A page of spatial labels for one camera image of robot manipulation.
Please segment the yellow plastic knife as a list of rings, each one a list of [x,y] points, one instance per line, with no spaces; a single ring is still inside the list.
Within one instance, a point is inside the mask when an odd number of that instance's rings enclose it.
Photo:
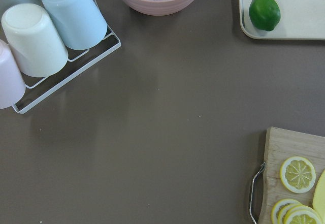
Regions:
[[[324,223],[324,205],[325,205],[324,184],[325,184],[325,172],[323,171],[318,179],[315,192],[314,192],[313,202],[312,202],[313,209],[319,215],[322,223]]]

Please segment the cream rabbit tray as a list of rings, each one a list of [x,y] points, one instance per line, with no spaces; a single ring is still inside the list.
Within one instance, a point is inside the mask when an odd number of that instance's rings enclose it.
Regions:
[[[253,39],[324,40],[324,0],[275,0],[281,19],[273,31],[259,30],[251,23],[252,0],[239,0],[240,26]]]

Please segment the pink cup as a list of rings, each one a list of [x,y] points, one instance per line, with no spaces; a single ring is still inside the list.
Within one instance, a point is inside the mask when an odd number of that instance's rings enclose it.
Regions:
[[[24,96],[25,89],[9,45],[1,40],[1,109],[17,103]]]

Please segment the light blue cup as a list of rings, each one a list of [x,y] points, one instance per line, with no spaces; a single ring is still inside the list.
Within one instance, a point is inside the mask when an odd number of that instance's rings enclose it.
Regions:
[[[65,46],[86,50],[105,37],[107,23],[93,0],[41,0]]]

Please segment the cream white cup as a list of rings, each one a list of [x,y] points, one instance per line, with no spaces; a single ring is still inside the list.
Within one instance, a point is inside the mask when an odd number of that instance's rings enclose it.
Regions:
[[[68,51],[49,14],[39,5],[24,3],[8,8],[2,27],[20,71],[48,77],[68,61]]]

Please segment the wooden cutting board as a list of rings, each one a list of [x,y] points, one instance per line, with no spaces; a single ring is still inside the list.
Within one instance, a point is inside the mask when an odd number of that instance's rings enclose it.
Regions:
[[[263,187],[254,193],[263,198],[258,223],[271,223],[271,210],[281,199],[295,199],[312,206],[315,187],[306,193],[296,194],[284,187],[280,180],[280,167],[289,157],[302,156],[314,166],[316,178],[324,171],[324,137],[270,127],[266,133],[264,152]]]

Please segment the lemon slice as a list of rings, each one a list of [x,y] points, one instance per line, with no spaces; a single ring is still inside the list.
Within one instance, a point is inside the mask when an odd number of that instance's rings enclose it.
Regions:
[[[311,207],[294,199],[281,199],[271,210],[272,223],[324,223]]]
[[[316,172],[313,164],[302,156],[287,158],[282,163],[279,174],[283,186],[297,194],[308,192],[316,182]]]

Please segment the lemon slice lower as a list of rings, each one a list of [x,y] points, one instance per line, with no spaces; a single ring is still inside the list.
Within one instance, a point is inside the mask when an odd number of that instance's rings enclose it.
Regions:
[[[281,199],[271,210],[272,223],[324,223],[311,207],[294,199]]]

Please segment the green lime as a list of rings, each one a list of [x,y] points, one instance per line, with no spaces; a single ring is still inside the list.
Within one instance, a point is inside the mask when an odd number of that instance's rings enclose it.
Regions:
[[[252,0],[248,13],[253,26],[264,31],[273,31],[281,19],[275,0]]]

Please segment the pink ribbed bowl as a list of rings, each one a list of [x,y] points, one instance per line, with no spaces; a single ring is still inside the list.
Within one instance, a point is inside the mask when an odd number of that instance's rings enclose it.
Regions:
[[[122,0],[130,8],[151,16],[165,16],[177,13],[194,0]]]

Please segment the lemon slice upper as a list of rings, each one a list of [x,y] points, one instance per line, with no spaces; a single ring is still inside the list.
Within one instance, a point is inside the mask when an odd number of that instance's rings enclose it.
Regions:
[[[302,156],[287,158],[282,163],[279,174],[283,186],[297,194],[308,192],[316,182],[316,172],[313,164]]]

